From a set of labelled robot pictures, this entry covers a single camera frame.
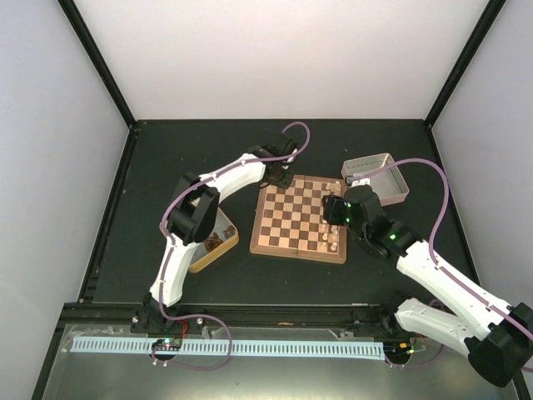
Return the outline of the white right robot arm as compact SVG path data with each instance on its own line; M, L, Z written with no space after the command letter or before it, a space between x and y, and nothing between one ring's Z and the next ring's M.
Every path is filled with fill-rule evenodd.
M322 199L323 217L343 226L361 248L422 285L444 310L415 298L378 316L389 336L420 333L463 355L487 382L503 388L531 360L532 309L490 294L445 259L403 222L391 220L370 186Z

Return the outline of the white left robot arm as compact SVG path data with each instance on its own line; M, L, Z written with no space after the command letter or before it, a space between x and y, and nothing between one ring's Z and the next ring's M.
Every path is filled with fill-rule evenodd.
M196 249L206 240L217 220L220 203L253 183L287 186L291 164L311 139L299 146L286 131L274 142L249 148L238 159L212 172L187 173L177 185L177 195L163 213L159 228L166 247L146 306L149 322L161 333L172 331L180 320L173 307L182 299L184 281Z

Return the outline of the wooden folding chess board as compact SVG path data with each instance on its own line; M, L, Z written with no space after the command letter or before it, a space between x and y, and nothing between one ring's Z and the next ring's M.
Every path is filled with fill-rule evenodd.
M334 187L340 181L340 189ZM326 183L331 189L326 190ZM339 178L296 175L289 188L273 185L262 188L257 200L250 252L283 258L297 258L321 263L346 262L346 229L338 227L337 242L331 242L331 225L323 219L322 197L342 195L345 183ZM328 225L328 240L321 240L321 225ZM322 243L328 243L326 252ZM331 251L331 244L337 249Z

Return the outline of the dark pieces in tin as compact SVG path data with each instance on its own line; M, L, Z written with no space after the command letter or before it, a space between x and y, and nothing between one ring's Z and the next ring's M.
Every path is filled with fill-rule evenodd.
M229 225L226 229L222 229L220 232L214 230L212 234L203 241L204 247L207 252L213 251L215 248L221 246L224 242L228 241L235 234L236 229Z

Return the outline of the right controller board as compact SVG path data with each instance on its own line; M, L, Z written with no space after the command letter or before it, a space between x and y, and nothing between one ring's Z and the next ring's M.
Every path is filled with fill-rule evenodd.
M383 348L387 356L404 356L427 350L429 342L425 337L411 337L399 342L384 342Z

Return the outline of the controller board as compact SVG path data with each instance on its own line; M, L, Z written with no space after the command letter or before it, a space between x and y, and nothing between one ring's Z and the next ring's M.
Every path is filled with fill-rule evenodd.
M427 350L429 342L425 337L411 337L399 342L384 342L383 348L387 356L404 356Z
M160 338L152 344L152 350L177 352L182 347L182 340L180 338Z

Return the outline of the left controller board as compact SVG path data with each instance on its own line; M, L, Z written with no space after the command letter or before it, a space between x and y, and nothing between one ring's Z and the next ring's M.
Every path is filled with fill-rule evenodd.
M182 347L182 340L180 338L160 338L152 344L152 350L177 352Z

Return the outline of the pink metal tin tray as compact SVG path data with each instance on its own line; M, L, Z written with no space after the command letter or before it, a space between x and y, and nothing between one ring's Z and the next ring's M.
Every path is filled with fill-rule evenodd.
M381 205L390 206L403 203L410 191L394 163L394 158L387 152L354 158L342 164L341 175L344 180L351 176L369 178Z

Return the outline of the yellow bear tin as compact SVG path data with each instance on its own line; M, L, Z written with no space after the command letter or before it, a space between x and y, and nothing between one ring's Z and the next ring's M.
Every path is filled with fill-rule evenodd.
M209 237L195 248L188 271L190 273L200 272L236 246L238 242L239 233L236 226L219 207L214 228Z

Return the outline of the black mounting rail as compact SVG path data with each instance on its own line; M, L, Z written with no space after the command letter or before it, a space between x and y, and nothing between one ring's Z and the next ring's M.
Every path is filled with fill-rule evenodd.
M211 315L230 328L333 328L347 329L357 336L404 337L387 305L363 306L266 306L182 304L168 310L173 317L185 316L189 333L198 333L216 322ZM67 303L63 306L57 328L68 324L128 325L135 333L179 333L179 322L165 319L153 306L140 304Z

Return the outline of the black frame post right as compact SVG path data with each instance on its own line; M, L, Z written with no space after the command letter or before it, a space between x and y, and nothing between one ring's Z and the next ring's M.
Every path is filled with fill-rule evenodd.
M456 59L450 73L441 87L436 100L426 115L425 125L428 128L433 128L435 126L439 116L450 100L451 95L461 81L467 68L470 66L477 51L481 47L481 44L484 42L486 35L491 30L505 4L506 0L490 0L485 5L480 17L471 31L471 34L466 40L464 47L461 49L458 58Z

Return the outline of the black frame post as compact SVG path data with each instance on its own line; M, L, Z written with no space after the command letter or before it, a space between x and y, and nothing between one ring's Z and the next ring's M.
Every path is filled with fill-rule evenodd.
M83 49L97 71L98 76L113 100L123 121L130 128L136 123L136 119L134 118L130 107L127 105L126 99L122 95L122 92L91 34L88 25L79 11L76 2L73 0L58 0L57 3L69 21L77 39L82 44Z
M466 40L464 47L461 49L458 58L456 59L450 73L441 87L436 100L426 115L425 125L428 128L433 128L435 126L439 116L450 100L451 95L461 81L467 68L470 66L477 51L481 47L481 44L484 42L486 35L491 30L505 4L506 0L490 0L485 5L480 17L471 31L471 34Z

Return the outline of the black frame post left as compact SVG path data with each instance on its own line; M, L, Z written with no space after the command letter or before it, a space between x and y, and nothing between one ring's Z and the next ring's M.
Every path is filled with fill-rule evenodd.
M126 99L122 95L122 92L91 34L88 25L79 11L76 2L73 0L58 0L57 3L69 21L77 39L82 44L83 49L97 71L98 76L113 100L123 121L130 128L136 123L136 119L134 118L130 107L127 105Z

